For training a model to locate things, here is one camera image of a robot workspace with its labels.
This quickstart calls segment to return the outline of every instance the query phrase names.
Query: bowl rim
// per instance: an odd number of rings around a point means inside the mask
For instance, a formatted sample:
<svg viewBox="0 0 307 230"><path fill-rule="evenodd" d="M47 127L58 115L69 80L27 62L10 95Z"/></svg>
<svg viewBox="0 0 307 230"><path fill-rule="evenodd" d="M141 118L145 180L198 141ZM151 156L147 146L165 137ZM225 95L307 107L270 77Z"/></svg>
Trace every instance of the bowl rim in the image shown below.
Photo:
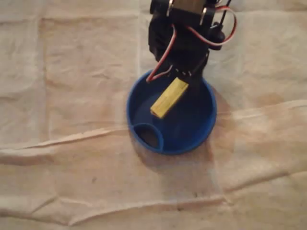
<svg viewBox="0 0 307 230"><path fill-rule="evenodd" d="M204 79L202 78L202 82L205 84L206 88L208 89L209 91L209 94L211 96L211 102L212 102L212 112L210 114L210 117L209 117L209 125L208 125L208 129L206 129L206 131L200 135L200 137L198 138L197 141L194 142L194 144L188 146L188 147L185 147L184 149L180 149L180 150L176 150L176 151L165 151L164 149L156 149L150 145L148 145L145 141L143 141L138 135L137 133L135 132L134 130L134 127L137 126L138 124L136 125L133 125L132 122L131 122L131 119L130 119L130 116L129 116L129 113L130 113L130 103L131 103L131 96L135 90L135 88L137 87L137 85L140 83L140 81L142 81L144 78L146 78L150 73L151 73L152 70L149 70L147 71L146 73L144 73L133 85L131 91L129 92L129 95L128 95L128 100L127 100L127 105L126 105L126 117L127 117L127 123L128 123L128 127L129 127L129 130L130 132L133 134L133 136L137 139L137 141L143 145L146 149L150 150L150 151L153 151L153 152L156 152L156 153L160 153L160 154L163 154L163 155L180 155L180 154L183 154L183 153L186 153L186 152L189 152L189 151L192 151L193 149L197 148L198 146L200 146L208 137L209 135L211 134L213 128L214 128L214 125L215 125L215 122L216 122L216 117L217 117L217 105L216 105L216 99L215 99L215 95L214 95L214 92L211 88L211 86L209 85L209 83Z"/></svg>

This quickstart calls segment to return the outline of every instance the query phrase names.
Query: table surface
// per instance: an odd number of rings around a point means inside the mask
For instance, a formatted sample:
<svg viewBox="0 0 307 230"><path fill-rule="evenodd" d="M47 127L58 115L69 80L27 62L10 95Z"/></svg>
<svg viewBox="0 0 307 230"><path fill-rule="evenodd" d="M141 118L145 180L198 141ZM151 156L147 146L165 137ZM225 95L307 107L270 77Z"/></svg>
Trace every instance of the table surface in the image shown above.
<svg viewBox="0 0 307 230"><path fill-rule="evenodd" d="M178 157L126 123L156 65L149 5L0 1L1 229L305 230L306 0L233 1L236 35L204 71L216 126Z"/></svg>

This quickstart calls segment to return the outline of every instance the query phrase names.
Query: blue bowl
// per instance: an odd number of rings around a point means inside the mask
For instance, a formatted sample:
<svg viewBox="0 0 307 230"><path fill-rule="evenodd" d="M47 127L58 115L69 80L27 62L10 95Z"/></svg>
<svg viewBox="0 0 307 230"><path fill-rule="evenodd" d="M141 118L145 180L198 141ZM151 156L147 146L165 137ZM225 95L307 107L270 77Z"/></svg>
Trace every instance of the blue bowl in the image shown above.
<svg viewBox="0 0 307 230"><path fill-rule="evenodd" d="M164 119L150 113L150 107L174 80L161 77L146 82L151 71L133 86L127 102L129 129L147 149L164 155L179 155L198 147L210 135L216 120L216 101L209 84L203 80L199 90L188 88Z"/></svg>

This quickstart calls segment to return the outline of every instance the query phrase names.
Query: robotic arm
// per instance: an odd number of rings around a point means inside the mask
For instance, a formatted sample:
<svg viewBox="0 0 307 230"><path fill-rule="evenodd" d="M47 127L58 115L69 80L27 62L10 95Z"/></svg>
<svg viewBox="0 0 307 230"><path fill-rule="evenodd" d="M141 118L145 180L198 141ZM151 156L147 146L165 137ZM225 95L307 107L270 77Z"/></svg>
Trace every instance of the robotic arm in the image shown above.
<svg viewBox="0 0 307 230"><path fill-rule="evenodd" d="M153 81L166 74L176 74L190 86L202 79L209 50L220 50L234 35L236 15L223 0L152 0L149 25L149 50L157 67L147 78ZM216 12L224 12L220 22L213 22ZM222 32L226 12L234 16L234 27L226 38Z"/></svg>

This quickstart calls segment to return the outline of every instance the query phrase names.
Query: wire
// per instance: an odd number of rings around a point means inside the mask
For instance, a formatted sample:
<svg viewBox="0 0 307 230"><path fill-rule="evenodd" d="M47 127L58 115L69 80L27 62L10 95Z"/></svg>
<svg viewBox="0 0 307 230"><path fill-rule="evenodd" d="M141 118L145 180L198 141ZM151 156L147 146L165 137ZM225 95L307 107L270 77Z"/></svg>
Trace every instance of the wire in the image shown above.
<svg viewBox="0 0 307 230"><path fill-rule="evenodd" d="M173 68L173 66L170 66L167 71L159 73L159 74L153 76L152 81L158 79L159 77L162 77L163 75L168 74L172 70L172 68Z"/></svg>
<svg viewBox="0 0 307 230"><path fill-rule="evenodd" d="M229 6L230 3L231 3L231 0L228 0L226 6ZM225 19L225 16L226 16L226 12L227 12L227 11L224 11L224 12L223 12L222 19L221 19L221 21L220 21L220 25L222 25L223 22L224 22L224 19Z"/></svg>
<svg viewBox="0 0 307 230"><path fill-rule="evenodd" d="M159 70L159 68L161 67L162 63L165 61L167 55L169 54L171 48L172 48L173 45L174 45L174 42L175 42L176 37L177 37L177 31L176 31L176 28L175 28L174 24L172 24L172 27L173 27L173 35L172 35L172 38L171 38L171 40L170 40L170 42L169 42L169 44L168 44L168 46L167 46L167 48L166 48L164 54L162 55L160 61L158 62L156 68L155 68L155 69L149 74L149 76L147 77L146 82L150 82L150 81L152 81L153 79L157 79L157 78L159 78L159 77L161 76L160 74L158 74L158 75L155 76L155 73Z"/></svg>
<svg viewBox="0 0 307 230"><path fill-rule="evenodd" d="M202 35L200 35L195 29L193 29L190 26L188 26L187 29L189 29L192 33L194 33L204 43L207 43L207 44L209 44L211 46L222 46L222 45L225 45L226 43L228 43L233 38L233 36L235 34L236 25L237 25L236 13L231 8L229 8L228 6L220 6L220 7L217 7L215 9L216 9L217 12L219 12L219 11L231 12L232 15L234 16L234 20L235 20L234 27L233 27L230 35L223 42L215 43L215 42L209 41L208 39L204 38Z"/></svg>

